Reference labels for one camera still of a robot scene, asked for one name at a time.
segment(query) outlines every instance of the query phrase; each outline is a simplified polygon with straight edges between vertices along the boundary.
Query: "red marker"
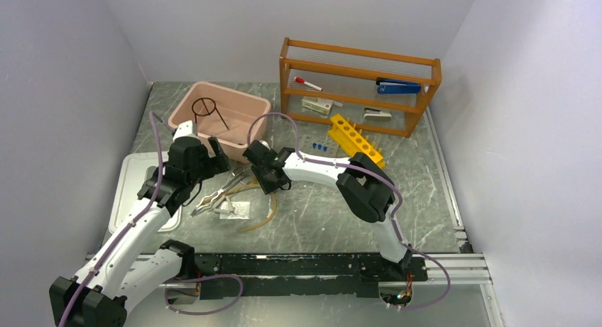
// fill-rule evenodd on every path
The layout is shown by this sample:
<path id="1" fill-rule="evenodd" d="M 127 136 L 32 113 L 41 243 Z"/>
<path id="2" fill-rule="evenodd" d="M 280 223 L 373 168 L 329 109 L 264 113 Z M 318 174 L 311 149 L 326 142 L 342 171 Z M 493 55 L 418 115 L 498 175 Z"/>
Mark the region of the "red marker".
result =
<path id="1" fill-rule="evenodd" d="M 316 89 L 320 92 L 322 91 L 321 87 L 318 87 L 315 84 L 311 84 L 311 83 L 305 81 L 304 79 L 301 79 L 300 77 L 295 77 L 295 82 L 299 82 L 300 84 L 304 84 L 305 86 L 312 87 L 313 89 Z"/>

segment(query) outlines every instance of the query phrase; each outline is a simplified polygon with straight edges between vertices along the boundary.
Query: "white tray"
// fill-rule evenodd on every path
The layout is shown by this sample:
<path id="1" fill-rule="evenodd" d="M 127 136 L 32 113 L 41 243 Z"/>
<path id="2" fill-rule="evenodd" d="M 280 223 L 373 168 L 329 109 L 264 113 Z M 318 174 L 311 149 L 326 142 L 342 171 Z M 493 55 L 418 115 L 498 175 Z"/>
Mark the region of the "white tray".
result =
<path id="1" fill-rule="evenodd" d="M 163 161 L 167 161 L 168 153 L 163 152 Z M 157 153 L 134 153 L 124 158 L 119 173 L 119 181 L 111 210 L 111 220 L 109 222 L 109 232 L 114 233 L 117 227 L 129 214 L 135 200 L 138 198 L 138 191 L 148 178 L 149 169 L 157 167 Z M 182 208 L 179 208 L 169 221 L 159 229 L 160 233 L 171 231 L 180 225 L 180 216 Z"/>

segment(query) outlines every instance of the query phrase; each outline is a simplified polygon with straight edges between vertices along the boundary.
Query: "black mount plate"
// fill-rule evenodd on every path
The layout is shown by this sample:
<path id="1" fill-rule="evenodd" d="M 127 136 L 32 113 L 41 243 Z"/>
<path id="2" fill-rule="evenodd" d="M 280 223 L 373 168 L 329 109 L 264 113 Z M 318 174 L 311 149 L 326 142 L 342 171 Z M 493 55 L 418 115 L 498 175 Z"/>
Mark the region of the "black mount plate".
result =
<path id="1" fill-rule="evenodd" d="M 329 254 L 197 254 L 203 276 L 235 274 L 242 278 L 243 296 L 355 294 L 379 297 L 379 282 L 405 281 L 406 274 L 388 270 L 378 253 Z M 425 260 L 413 257 L 406 272 L 415 282 L 428 280 Z M 236 296 L 235 281 L 203 282 L 201 299 Z"/>

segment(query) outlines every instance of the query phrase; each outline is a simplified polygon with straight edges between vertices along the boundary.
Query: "white box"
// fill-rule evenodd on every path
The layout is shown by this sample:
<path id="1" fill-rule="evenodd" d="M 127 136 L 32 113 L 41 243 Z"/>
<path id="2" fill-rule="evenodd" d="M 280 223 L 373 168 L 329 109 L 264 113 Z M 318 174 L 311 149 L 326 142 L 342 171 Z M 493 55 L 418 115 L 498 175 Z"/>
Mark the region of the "white box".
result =
<path id="1" fill-rule="evenodd" d="M 311 109 L 312 111 L 316 111 L 324 115 L 330 114 L 330 110 L 332 109 L 332 102 L 332 100 L 313 98 L 309 96 L 305 96 L 303 99 L 301 99 L 301 105 L 304 108 Z"/>

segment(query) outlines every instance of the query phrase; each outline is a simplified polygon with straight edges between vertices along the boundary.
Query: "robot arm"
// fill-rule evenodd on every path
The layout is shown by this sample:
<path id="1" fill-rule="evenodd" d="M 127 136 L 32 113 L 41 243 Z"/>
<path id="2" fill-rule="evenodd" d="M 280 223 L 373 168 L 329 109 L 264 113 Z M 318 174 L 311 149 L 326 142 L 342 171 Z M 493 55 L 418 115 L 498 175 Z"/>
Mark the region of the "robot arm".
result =
<path id="1" fill-rule="evenodd" d="M 288 189 L 291 182 L 305 180 L 336 187 L 345 198 L 351 212 L 370 224 L 378 245 L 378 251 L 389 265 L 399 273 L 405 271 L 412 253 L 405 248 L 395 234 L 390 219 L 395 207 L 393 191 L 382 182 L 362 172 L 334 165 L 352 164 L 375 172 L 389 182 L 389 177 L 365 154 L 357 153 L 352 158 L 326 158 L 307 155 L 313 160 L 323 160 L 330 165 L 305 162 L 292 148 L 283 148 L 279 153 L 259 141 L 254 141 L 243 154 L 251 164 L 264 193 L 276 189 Z"/>
<path id="2" fill-rule="evenodd" d="M 158 173 L 163 170 L 155 170 L 146 180 L 127 219 L 104 247 L 71 279 L 58 277 L 50 287 L 50 303 L 57 325 L 76 288 L 93 269 L 96 274 L 77 297 L 66 326 L 122 326 L 127 313 L 158 285 L 174 277 L 188 279 L 196 275 L 194 248 L 175 240 L 163 243 L 149 260 L 131 269 L 148 239 L 189 199 L 194 187 L 229 170 L 228 157 L 221 151 L 217 139 L 209 139 L 215 152 L 215 156 L 210 157 L 197 138 L 197 128 L 192 121 L 180 124 L 173 140 L 158 195 L 146 214 L 134 222 L 133 218 L 148 205 Z M 111 249 L 110 245 L 116 240 L 117 244 Z M 105 257 L 104 263 L 94 268 L 101 255 Z"/>

